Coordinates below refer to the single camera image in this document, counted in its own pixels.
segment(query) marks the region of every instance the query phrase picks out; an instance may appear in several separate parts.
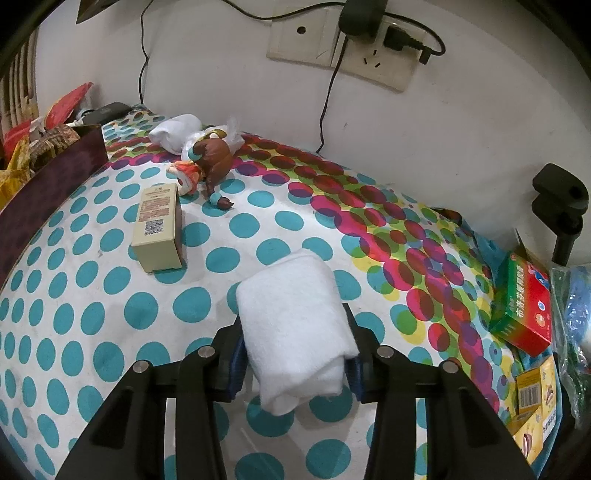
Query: folded white towel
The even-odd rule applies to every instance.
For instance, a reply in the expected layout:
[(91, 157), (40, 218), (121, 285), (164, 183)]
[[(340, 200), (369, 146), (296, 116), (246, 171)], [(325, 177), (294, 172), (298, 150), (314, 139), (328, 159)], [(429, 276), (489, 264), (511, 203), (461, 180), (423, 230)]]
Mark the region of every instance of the folded white towel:
[(345, 358), (359, 355), (330, 268), (299, 250), (244, 280), (236, 291), (261, 406), (290, 412), (316, 395), (339, 395)]
[(180, 155), (189, 135), (200, 131), (201, 120), (195, 115), (185, 113), (165, 120), (155, 127), (149, 134), (150, 141), (160, 145), (166, 151)]

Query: clear plastic bag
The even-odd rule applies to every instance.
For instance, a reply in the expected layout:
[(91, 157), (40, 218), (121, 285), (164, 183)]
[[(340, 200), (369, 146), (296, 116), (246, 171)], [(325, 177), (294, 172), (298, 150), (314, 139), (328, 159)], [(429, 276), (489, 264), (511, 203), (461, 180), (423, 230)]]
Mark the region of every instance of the clear plastic bag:
[(591, 264), (550, 271), (553, 349), (577, 427), (591, 403)]

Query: red and green medicine box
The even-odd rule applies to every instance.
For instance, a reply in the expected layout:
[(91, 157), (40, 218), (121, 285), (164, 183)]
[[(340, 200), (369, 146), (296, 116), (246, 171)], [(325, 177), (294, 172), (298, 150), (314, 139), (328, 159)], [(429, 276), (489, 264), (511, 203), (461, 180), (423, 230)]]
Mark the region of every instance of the red and green medicine box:
[(499, 269), (490, 331), (529, 355), (552, 341), (548, 276), (515, 254)]

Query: metal screw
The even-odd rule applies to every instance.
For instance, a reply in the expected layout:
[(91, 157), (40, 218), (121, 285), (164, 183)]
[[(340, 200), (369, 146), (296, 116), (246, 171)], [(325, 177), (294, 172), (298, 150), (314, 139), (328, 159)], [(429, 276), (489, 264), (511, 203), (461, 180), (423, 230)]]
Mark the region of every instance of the metal screw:
[(212, 355), (214, 355), (215, 352), (216, 352), (216, 349), (214, 347), (212, 347), (211, 345), (203, 345), (199, 350), (197, 350), (197, 354), (201, 358), (209, 358)]
[(390, 358), (394, 356), (394, 349), (389, 345), (380, 345), (376, 353), (382, 358)]
[(457, 374), (459, 370), (458, 366), (451, 360), (443, 362), (443, 369), (449, 374)]
[(142, 374), (148, 369), (149, 366), (150, 364), (146, 360), (139, 360), (134, 363), (134, 372), (137, 374)]

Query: barcode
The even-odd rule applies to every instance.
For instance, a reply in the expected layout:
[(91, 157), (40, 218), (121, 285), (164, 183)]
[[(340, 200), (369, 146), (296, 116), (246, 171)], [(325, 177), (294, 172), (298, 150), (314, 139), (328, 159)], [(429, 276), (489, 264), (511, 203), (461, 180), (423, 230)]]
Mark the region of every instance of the barcode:
[(535, 384), (519, 390), (519, 409), (540, 403), (540, 385)]
[(162, 232), (162, 225), (164, 223), (164, 219), (160, 218), (158, 220), (148, 220), (146, 222), (144, 236), (145, 235), (154, 235), (155, 233)]

